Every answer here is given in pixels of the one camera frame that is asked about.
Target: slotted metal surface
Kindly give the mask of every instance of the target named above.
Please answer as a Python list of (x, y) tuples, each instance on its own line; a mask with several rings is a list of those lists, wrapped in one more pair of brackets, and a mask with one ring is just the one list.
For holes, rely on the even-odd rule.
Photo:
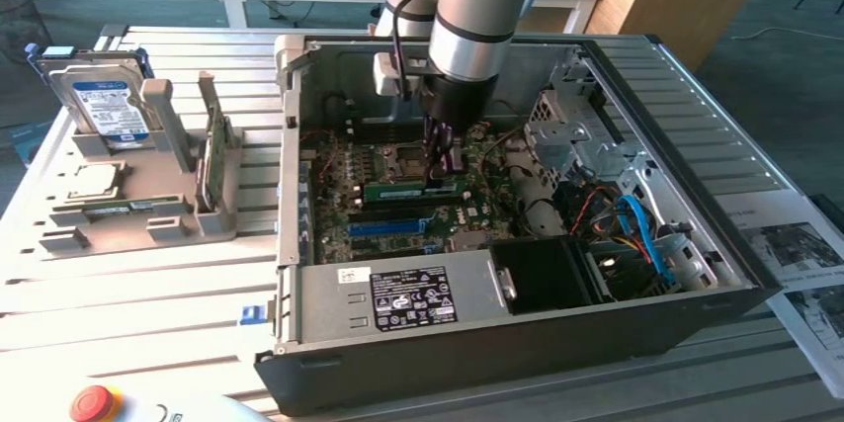
[[(187, 388), (225, 394), (273, 420), (287, 420), (251, 365), (237, 360), (237, 354), (249, 351), (243, 351), (241, 329), (235, 326), (241, 305), (267, 301), (276, 281), (275, 184), (283, 122), (272, 54), (275, 36), (283, 32), (132, 28), (123, 42), (112, 45), (140, 44), (153, 53), (157, 76), (172, 74), (181, 85), (184, 95), (175, 98), (175, 106), (187, 124), (204, 125), (192, 78), (201, 69), (217, 72), (223, 109), (232, 123), (247, 128), (239, 237), (231, 243), (167, 253), (133, 252), (119, 258), (97, 256), (28, 266), (4, 258), (0, 369), (5, 374), (55, 368), (116, 385), (148, 384), (173, 394)], [(625, 77), (648, 91), (640, 97), (648, 99), (661, 121), (687, 111), (693, 116), (704, 111), (705, 116), (711, 105), (695, 96), (693, 85), (681, 90), (667, 84), (677, 82), (676, 71), (644, 39), (601, 42), (611, 46)], [(48, 192), (41, 184), (71, 151), (67, 126), (61, 114), (4, 216), (3, 229), (28, 220), (28, 210), (40, 205)], [(753, 160), (752, 151), (740, 146), (743, 137), (736, 133), (728, 127), (669, 131), (683, 153), (696, 154), (695, 167), (701, 176), (712, 177), (707, 179), (711, 187), (733, 180), (740, 189), (756, 177), (769, 178), (759, 188), (767, 189), (773, 186), (771, 177), (764, 165), (743, 162), (759, 162), (759, 158)], [(4, 244), (13, 248), (13, 243)], [(703, 330), (657, 358), (308, 420), (785, 421), (841, 420), (841, 415), (844, 403), (828, 395), (779, 321), (760, 308), (740, 320)]]

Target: emergency stop button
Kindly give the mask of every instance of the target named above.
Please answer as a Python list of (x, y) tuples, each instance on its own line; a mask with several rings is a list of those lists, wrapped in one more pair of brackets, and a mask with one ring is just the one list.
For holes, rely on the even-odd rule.
[(69, 418), (75, 422), (97, 422), (109, 414), (115, 404), (115, 394), (101, 385), (91, 385), (76, 396), (69, 407)]

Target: metal panel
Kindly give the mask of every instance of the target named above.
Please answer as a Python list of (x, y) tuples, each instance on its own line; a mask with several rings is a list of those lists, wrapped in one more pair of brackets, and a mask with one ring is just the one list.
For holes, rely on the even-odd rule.
[[(248, 70), (255, 65), (265, 69), (268, 62), (272, 64), (272, 37), (281, 32), (147, 27), (131, 28), (127, 38), (143, 39), (153, 65), (180, 70), (176, 74), (188, 78), (205, 68)], [(207, 39), (219, 43), (200, 44), (199, 37), (184, 40), (197, 33), (209, 34)], [(147, 34), (164, 34), (171, 43), (156, 44), (149, 37), (140, 37)], [(267, 39), (267, 43), (253, 43), (256, 39)], [(628, 80), (667, 80), (676, 73), (676, 67), (671, 69), (663, 53), (643, 38), (597, 40), (612, 46), (608, 52)], [(124, 49), (133, 46), (128, 40), (121, 43)], [(264, 79), (251, 82), (272, 84), (263, 83)], [(639, 92), (652, 113), (673, 118), (701, 116), (704, 107), (724, 118), (717, 104), (683, 79), (677, 76), (684, 89)], [(257, 127), (244, 132), (244, 164), (269, 164), (267, 169), (272, 169), (279, 161), (283, 123), (281, 114), (265, 114), (273, 109), (265, 100), (275, 100), (279, 93), (253, 99), (237, 96), (248, 94), (243, 89), (229, 92), (232, 96), (223, 98), (221, 104), (233, 122)], [(204, 127), (204, 113), (189, 101), (177, 101), (180, 112), (189, 115), (183, 120)], [(255, 119), (240, 119), (248, 116)], [(61, 140), (64, 114), (53, 130), (25, 178), (29, 193), (17, 194), (4, 228), (13, 220), (27, 219), (32, 209), (44, 204), (35, 198), (44, 195), (39, 190), (41, 177), (59, 172), (60, 160), (52, 160), (72, 151)], [(724, 120), (716, 130), (677, 130), (668, 136), (683, 153), (688, 149), (707, 159), (692, 167), (711, 190), (749, 187), (753, 191), (785, 183), (765, 175), (777, 176), (777, 171), (731, 121)], [(700, 145), (701, 150), (689, 145)], [(721, 157), (723, 146), (728, 152)], [(263, 175), (267, 169), (244, 169), (256, 185), (272, 182), (269, 175)], [(275, 223), (276, 188), (241, 190), (240, 198), (241, 229), (265, 231)], [(11, 265), (3, 260), (5, 278), (35, 280), (0, 288), (0, 314), (23, 312), (0, 318), (0, 351), (21, 350), (0, 354), (4, 368), (28, 362), (71, 367), (81, 375), (107, 376), (116, 384), (148, 383), (173, 393), (191, 387), (231, 395), (275, 420), (289, 420), (275, 415), (277, 408), (251, 365), (236, 361), (239, 309), (267, 301), (273, 294), (275, 235), (237, 237), (231, 243), (207, 246), (201, 252), (175, 248), (167, 253), (127, 253), (119, 259), (99, 256), (84, 262), (56, 261), (39, 266)], [(139, 283), (152, 288), (141, 288)], [(828, 396), (771, 312), (759, 308), (749, 315), (700, 331), (657, 358), (395, 401), (312, 420), (396, 420), (425, 414), (431, 414), (429, 420), (839, 420), (844, 403)]]

